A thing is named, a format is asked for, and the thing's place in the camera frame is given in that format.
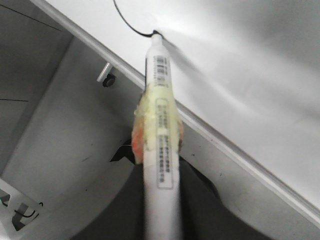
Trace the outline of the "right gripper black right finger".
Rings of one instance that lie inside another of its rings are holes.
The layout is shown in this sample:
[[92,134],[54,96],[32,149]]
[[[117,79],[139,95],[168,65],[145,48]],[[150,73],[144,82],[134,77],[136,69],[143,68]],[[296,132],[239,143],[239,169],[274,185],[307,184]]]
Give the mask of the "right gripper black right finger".
[[179,158],[180,206],[184,240],[270,240],[222,203],[216,186]]

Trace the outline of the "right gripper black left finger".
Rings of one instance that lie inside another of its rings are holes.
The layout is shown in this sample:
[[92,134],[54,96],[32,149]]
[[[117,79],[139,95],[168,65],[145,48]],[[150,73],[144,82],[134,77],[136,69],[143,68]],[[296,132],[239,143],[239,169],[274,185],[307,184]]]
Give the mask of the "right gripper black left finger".
[[123,187],[89,225],[73,240],[142,240],[144,238],[143,167],[134,156],[133,169]]

